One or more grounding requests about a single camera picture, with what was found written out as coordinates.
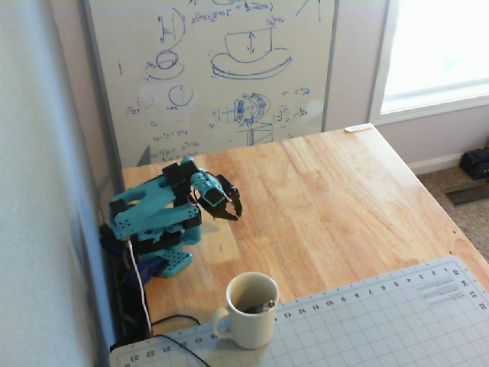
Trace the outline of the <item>teal gripper black motor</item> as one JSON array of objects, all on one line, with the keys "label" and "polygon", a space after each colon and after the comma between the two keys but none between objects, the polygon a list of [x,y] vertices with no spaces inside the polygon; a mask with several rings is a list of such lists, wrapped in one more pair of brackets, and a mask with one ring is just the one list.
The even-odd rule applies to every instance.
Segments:
[{"label": "teal gripper black motor", "polygon": [[[207,171],[197,171],[190,176],[190,183],[193,189],[190,194],[192,205],[199,204],[215,219],[235,221],[241,217],[243,208],[238,188],[224,176],[220,174],[216,177]],[[226,195],[235,214],[229,213],[224,206],[218,206],[226,201]]]}]

